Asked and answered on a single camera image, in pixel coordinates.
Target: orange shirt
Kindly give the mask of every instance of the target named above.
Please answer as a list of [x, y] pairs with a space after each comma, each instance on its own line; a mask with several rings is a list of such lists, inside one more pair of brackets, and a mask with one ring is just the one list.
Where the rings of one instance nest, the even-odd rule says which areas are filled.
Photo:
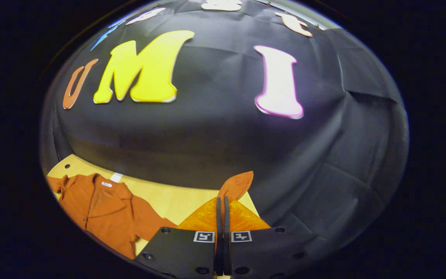
[[117, 183], [99, 174], [53, 178], [48, 182], [71, 219], [90, 231], [106, 245], [131, 259], [135, 242], [150, 241], [161, 227], [177, 225], [161, 218], [147, 201], [134, 196], [125, 183]]

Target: yellow table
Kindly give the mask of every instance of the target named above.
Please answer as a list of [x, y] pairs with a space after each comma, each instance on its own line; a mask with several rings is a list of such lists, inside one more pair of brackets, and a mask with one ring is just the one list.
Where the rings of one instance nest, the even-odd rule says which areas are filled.
[[[59, 162], [48, 173], [48, 176], [62, 178], [64, 175], [72, 177], [78, 174], [92, 175], [94, 173], [98, 173], [108, 179], [115, 174], [114, 171], [95, 166], [72, 154]], [[118, 182], [124, 182], [135, 196], [139, 196], [146, 200], [161, 217], [168, 218], [175, 224], [180, 224], [197, 208], [218, 195], [217, 189], [196, 189], [173, 186], [150, 182], [130, 176], [122, 176]], [[61, 196], [61, 194], [54, 194], [57, 199]], [[245, 193], [239, 202], [259, 216], [249, 193]], [[147, 241], [143, 239], [140, 239], [135, 243], [136, 255], [142, 251], [146, 244]], [[223, 276], [218, 278], [223, 279], [229, 277]]]

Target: shirt sleeve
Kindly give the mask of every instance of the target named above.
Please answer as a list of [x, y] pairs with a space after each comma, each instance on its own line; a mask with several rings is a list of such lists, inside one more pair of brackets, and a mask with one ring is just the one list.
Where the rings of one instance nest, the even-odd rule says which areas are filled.
[[51, 187], [51, 190], [55, 193], [59, 193], [62, 189], [64, 189], [71, 183], [71, 180], [67, 175], [65, 175], [62, 178], [54, 178], [48, 176], [47, 179], [48, 179], [48, 184]]
[[132, 210], [135, 234], [147, 241], [150, 241], [161, 227], [177, 227], [170, 220], [161, 218], [146, 200], [138, 196], [132, 197]]

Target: letter m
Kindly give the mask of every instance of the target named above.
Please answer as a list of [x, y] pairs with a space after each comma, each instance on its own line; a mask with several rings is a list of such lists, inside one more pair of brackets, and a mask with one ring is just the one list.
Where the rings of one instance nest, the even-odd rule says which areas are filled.
[[128, 41], [111, 50], [111, 58], [99, 88], [94, 93], [94, 103], [110, 102], [113, 97], [111, 82], [115, 84], [117, 99], [122, 101], [127, 90], [140, 72], [130, 96], [136, 102], [172, 102], [177, 89], [172, 84], [172, 73], [182, 44], [194, 33], [179, 30], [161, 34], [137, 54], [135, 41]]

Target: white tag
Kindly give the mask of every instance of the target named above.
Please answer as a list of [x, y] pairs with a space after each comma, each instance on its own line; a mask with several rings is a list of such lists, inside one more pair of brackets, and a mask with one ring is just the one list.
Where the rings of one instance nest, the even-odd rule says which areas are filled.
[[120, 182], [120, 179], [122, 178], [122, 176], [123, 176], [123, 174], [116, 172], [116, 173], [113, 173], [110, 180], [118, 183], [118, 182]]

